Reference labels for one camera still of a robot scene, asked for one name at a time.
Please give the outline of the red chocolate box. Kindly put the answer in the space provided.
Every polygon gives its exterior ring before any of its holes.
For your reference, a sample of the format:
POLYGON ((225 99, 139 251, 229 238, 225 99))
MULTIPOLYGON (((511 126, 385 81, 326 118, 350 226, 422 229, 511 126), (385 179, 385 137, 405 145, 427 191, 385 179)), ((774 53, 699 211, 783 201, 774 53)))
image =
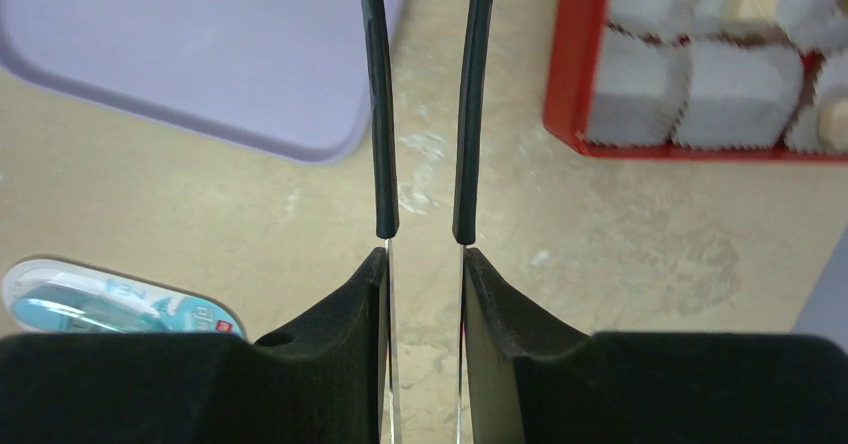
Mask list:
POLYGON ((845 155, 803 154, 784 144, 768 149, 697 150, 670 143, 626 148, 590 143, 585 132, 606 7, 607 0, 558 0, 557 3, 542 120, 549 133, 578 154, 620 160, 847 163, 845 155))

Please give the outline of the lavender plastic tray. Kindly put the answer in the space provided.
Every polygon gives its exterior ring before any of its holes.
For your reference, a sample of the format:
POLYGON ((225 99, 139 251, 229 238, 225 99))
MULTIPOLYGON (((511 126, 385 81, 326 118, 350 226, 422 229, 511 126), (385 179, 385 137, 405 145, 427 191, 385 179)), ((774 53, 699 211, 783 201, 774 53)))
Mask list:
POLYGON ((360 0, 1 0, 13 75, 304 163, 370 124, 360 0))

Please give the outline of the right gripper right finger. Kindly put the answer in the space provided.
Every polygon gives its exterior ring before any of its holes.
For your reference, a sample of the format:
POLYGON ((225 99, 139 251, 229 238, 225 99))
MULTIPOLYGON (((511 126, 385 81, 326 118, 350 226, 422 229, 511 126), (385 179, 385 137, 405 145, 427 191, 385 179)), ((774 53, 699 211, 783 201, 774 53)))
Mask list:
POLYGON ((478 443, 843 443, 847 356, 790 334, 585 334, 464 254, 478 443))

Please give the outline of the metal tongs with black tips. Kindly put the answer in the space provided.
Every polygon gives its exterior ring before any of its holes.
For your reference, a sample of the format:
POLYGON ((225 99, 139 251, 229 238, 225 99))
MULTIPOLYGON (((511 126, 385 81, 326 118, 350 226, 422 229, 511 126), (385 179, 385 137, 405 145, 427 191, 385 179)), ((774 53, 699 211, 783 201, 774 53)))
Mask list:
MULTIPOLYGON (((466 249, 476 241, 484 83, 494 0, 469 0, 459 92, 452 232, 466 249)), ((375 190, 376 235, 393 255, 400 226, 395 152, 393 83, 384 0, 361 0, 367 54, 375 190)), ((402 437, 395 271, 386 270, 387 363, 390 440, 402 437)))

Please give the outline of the blue correction tape package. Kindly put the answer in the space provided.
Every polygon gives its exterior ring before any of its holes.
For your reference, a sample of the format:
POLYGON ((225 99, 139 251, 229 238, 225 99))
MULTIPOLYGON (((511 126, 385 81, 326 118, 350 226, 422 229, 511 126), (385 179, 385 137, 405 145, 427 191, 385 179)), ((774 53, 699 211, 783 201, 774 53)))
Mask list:
POLYGON ((209 298, 53 259, 13 266, 2 278, 2 299, 30 332, 247 337, 235 314, 209 298))

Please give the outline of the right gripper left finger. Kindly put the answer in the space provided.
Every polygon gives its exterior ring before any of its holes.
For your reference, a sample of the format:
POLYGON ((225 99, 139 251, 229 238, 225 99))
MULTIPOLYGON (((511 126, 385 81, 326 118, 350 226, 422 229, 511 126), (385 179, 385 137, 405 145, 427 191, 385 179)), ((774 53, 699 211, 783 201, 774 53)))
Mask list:
POLYGON ((5 443, 376 443, 389 258, 255 342, 224 333, 1 342, 5 443))

